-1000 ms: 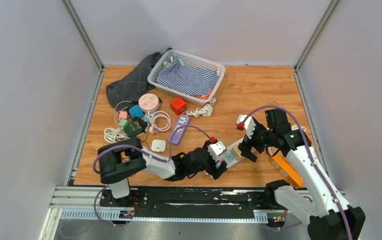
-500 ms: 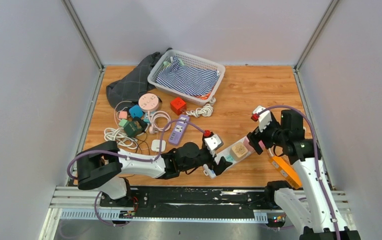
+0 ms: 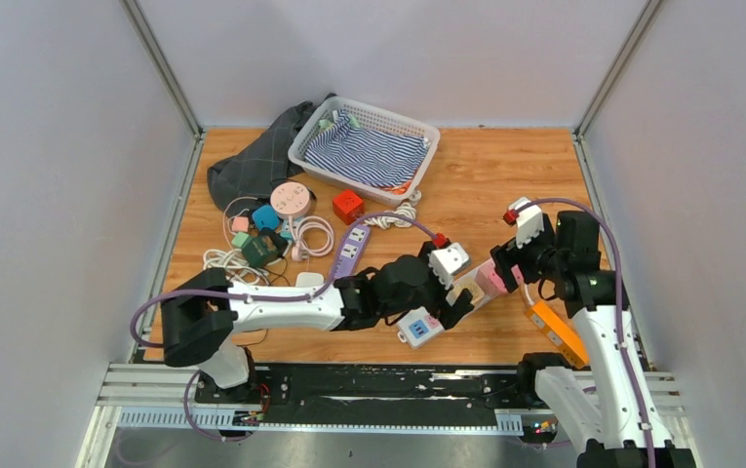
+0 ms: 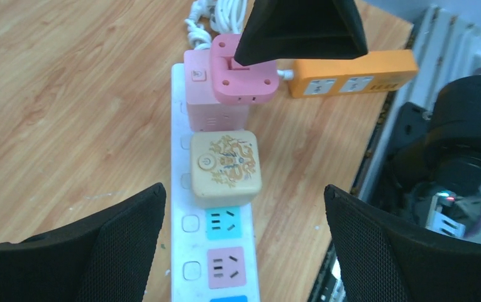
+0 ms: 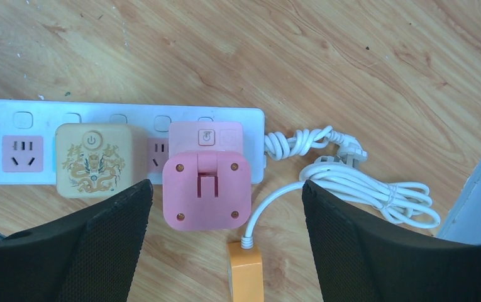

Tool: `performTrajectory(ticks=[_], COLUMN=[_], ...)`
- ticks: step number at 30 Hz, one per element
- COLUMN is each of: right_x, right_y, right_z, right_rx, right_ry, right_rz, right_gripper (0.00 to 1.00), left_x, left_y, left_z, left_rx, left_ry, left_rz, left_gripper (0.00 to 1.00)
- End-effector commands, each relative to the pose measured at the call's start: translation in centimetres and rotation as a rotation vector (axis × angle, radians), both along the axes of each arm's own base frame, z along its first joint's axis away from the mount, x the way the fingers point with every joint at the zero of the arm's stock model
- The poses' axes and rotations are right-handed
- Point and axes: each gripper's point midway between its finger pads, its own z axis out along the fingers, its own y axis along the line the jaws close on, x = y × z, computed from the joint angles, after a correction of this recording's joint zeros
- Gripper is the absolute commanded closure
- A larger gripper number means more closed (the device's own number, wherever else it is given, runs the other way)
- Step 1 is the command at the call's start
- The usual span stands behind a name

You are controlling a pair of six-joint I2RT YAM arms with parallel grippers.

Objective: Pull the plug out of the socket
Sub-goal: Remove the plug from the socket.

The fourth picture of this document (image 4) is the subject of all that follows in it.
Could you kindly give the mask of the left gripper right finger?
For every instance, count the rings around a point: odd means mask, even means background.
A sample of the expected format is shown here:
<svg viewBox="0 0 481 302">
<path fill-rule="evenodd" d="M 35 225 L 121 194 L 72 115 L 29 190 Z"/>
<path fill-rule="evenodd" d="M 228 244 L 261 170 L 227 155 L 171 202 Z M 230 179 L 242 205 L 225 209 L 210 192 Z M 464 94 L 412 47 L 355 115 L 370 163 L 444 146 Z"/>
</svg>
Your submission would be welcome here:
<svg viewBox="0 0 481 302">
<path fill-rule="evenodd" d="M 481 244 L 409 223 L 334 185 L 324 202 L 348 301 L 481 301 Z"/>
</svg>

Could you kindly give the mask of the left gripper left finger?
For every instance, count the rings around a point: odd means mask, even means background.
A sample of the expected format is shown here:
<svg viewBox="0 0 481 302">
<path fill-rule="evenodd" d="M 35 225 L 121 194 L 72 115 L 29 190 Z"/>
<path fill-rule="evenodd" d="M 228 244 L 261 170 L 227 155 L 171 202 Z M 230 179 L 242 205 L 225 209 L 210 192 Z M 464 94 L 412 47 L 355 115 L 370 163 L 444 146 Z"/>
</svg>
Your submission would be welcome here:
<svg viewBox="0 0 481 302">
<path fill-rule="evenodd" d="M 0 301 L 141 301 L 166 197 L 156 183 L 71 224 L 0 243 Z"/>
</svg>

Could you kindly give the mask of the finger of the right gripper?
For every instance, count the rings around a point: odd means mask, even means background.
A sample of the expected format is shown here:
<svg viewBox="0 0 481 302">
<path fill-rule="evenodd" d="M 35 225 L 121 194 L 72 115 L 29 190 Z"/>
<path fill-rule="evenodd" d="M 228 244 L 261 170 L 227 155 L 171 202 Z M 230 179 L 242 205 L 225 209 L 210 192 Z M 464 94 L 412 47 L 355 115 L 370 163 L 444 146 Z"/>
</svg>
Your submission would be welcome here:
<svg viewBox="0 0 481 302">
<path fill-rule="evenodd" d="M 353 0 L 255 0 L 235 60 L 355 59 L 368 53 Z"/>
</svg>

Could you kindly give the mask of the white long power strip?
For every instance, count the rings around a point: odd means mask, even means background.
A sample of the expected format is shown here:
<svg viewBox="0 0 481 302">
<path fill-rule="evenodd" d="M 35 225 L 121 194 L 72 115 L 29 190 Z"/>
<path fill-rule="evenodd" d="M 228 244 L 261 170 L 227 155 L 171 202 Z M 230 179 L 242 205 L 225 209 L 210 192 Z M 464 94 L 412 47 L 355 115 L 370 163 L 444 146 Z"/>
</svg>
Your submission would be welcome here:
<svg viewBox="0 0 481 302">
<path fill-rule="evenodd" d="M 171 300 L 260 301 L 251 205 L 203 210 L 191 191 L 182 63 L 171 68 Z"/>
</svg>

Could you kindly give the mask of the light pink cube plug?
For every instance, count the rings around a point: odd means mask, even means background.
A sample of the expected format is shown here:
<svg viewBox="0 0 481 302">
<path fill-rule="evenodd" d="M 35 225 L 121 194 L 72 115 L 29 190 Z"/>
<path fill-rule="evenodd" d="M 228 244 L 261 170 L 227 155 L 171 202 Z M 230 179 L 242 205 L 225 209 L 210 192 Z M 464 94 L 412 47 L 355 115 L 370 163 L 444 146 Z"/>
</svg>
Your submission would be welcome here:
<svg viewBox="0 0 481 302">
<path fill-rule="evenodd" d="M 184 53 L 185 102 L 193 131 L 235 131 L 245 128 L 250 107 L 220 103 L 213 91 L 209 50 Z"/>
</svg>

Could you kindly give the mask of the beige cube plug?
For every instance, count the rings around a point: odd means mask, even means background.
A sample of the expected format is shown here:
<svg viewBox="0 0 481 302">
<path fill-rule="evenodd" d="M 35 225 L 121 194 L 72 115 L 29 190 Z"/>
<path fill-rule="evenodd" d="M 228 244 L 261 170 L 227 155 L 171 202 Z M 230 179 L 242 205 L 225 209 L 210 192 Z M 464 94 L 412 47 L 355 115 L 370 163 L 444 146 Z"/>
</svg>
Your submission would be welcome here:
<svg viewBox="0 0 481 302">
<path fill-rule="evenodd" d="M 262 190 L 262 171 L 254 133 L 202 131 L 190 145 L 191 191 L 203 209 L 243 206 Z"/>
</svg>

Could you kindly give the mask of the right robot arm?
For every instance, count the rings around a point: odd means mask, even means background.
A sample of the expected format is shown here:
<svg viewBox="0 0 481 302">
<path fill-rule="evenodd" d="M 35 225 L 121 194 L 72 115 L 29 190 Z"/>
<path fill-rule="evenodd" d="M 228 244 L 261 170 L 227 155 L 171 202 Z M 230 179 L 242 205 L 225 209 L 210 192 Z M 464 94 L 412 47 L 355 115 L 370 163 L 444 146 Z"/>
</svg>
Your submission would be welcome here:
<svg viewBox="0 0 481 302">
<path fill-rule="evenodd" d="M 235 60 L 292 59 L 289 88 L 301 98 L 322 81 L 309 66 L 355 64 L 370 78 L 359 91 L 394 91 L 358 197 L 428 227 L 430 214 L 415 215 L 416 204 L 466 212 L 481 187 L 481 74 L 465 36 L 449 35 L 433 43 L 441 63 L 426 65 L 411 49 L 369 50 L 354 1 L 255 1 Z"/>
</svg>

